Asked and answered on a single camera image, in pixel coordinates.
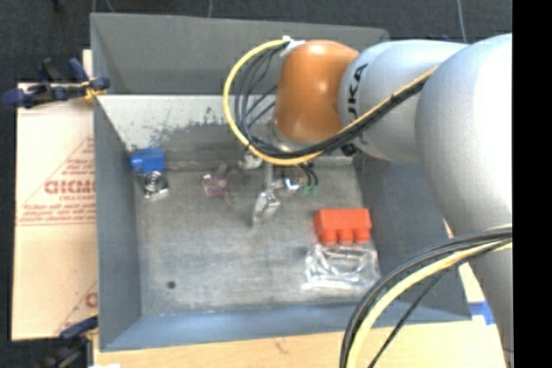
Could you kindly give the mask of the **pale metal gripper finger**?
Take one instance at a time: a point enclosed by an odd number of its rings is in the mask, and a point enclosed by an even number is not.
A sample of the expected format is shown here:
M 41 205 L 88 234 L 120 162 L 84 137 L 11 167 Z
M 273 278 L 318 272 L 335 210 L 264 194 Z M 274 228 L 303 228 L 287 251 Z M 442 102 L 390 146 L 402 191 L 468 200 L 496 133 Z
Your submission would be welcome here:
M 273 218 L 280 205 L 281 201 L 274 190 L 263 190 L 254 202 L 252 226 L 259 226 L 264 221 Z
M 255 170 L 262 166 L 262 159 L 251 152 L 245 152 L 242 154 L 238 165 L 243 170 Z

